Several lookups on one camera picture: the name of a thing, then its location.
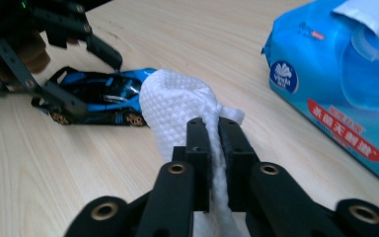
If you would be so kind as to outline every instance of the cartoon logo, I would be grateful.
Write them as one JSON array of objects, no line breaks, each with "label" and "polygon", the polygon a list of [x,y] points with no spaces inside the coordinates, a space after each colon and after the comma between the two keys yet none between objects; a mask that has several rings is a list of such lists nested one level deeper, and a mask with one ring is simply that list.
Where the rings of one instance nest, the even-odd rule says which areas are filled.
[{"label": "cartoon logo", "polygon": [[270,81],[281,89],[293,94],[298,88],[298,78],[294,68],[285,61],[276,61],[270,67]]}]

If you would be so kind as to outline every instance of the toy car window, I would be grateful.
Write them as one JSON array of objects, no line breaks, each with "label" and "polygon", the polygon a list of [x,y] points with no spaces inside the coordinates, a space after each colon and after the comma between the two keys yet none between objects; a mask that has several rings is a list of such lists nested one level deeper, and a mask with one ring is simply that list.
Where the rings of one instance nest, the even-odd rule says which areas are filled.
[{"label": "toy car window", "polygon": [[132,78],[121,77],[114,80],[104,95],[106,102],[122,103],[140,92],[141,82]]}]

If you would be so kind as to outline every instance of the screw hole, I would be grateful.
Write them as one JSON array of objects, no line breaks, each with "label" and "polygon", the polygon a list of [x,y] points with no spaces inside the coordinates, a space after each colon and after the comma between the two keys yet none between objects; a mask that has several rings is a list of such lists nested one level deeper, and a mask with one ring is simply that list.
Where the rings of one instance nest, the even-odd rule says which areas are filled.
[{"label": "screw hole", "polygon": [[273,165],[262,165],[261,171],[267,175],[277,175],[279,173],[278,168]]},{"label": "screw hole", "polygon": [[107,220],[116,215],[117,212],[118,205],[109,201],[96,206],[91,212],[91,217],[95,220]]},{"label": "screw hole", "polygon": [[349,212],[357,219],[368,223],[368,224],[378,224],[379,215],[364,205],[352,205],[349,207]]},{"label": "screw hole", "polygon": [[183,172],[186,171],[186,167],[184,165],[176,164],[176,165],[171,165],[168,168],[169,173],[174,174],[174,175],[179,175],[182,174]]}]

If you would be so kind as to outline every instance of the black robotic claw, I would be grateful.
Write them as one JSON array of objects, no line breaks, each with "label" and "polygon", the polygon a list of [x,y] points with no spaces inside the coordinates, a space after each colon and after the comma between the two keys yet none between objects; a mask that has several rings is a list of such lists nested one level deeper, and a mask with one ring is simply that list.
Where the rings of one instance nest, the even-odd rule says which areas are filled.
[{"label": "black robotic claw", "polygon": [[[246,212],[251,236],[379,236],[379,208],[359,199],[335,211],[313,202],[280,166],[261,162],[241,127],[219,122],[227,162],[229,207]],[[192,236],[194,211],[208,211],[210,152],[201,118],[188,123],[186,147],[175,147],[151,192],[132,203],[100,197],[79,213],[73,236]]]},{"label": "black robotic claw", "polygon": [[[96,1],[91,2],[90,6],[95,7]],[[56,98],[61,93],[57,88],[40,87],[12,48],[12,45],[18,42],[19,35],[27,34],[31,29],[45,31],[48,42],[55,46],[65,48],[68,39],[84,41],[87,50],[113,69],[120,69],[122,57],[119,52],[93,34],[85,15],[89,9],[63,0],[0,0],[0,19],[2,19],[0,20],[0,57],[24,88],[21,93],[27,92],[55,104],[72,104],[71,98]],[[0,97],[19,93],[11,87],[12,85],[4,83],[0,78]]]}]

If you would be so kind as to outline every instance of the light wooden surface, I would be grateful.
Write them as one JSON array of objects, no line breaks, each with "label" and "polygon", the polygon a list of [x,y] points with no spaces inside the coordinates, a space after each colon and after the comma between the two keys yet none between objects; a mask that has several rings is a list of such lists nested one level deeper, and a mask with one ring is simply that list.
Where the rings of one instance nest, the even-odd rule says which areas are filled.
[{"label": "light wooden surface", "polygon": [[[272,21],[306,0],[118,0],[88,13],[118,49],[122,70],[169,68],[198,77],[246,113],[242,125],[263,161],[285,167],[312,199],[379,206],[379,180],[268,87],[260,55]],[[82,46],[48,48],[48,78],[64,65],[112,71]],[[62,236],[94,198],[127,201],[152,188],[162,159],[150,128],[54,123],[27,96],[0,100],[0,236]]]}]

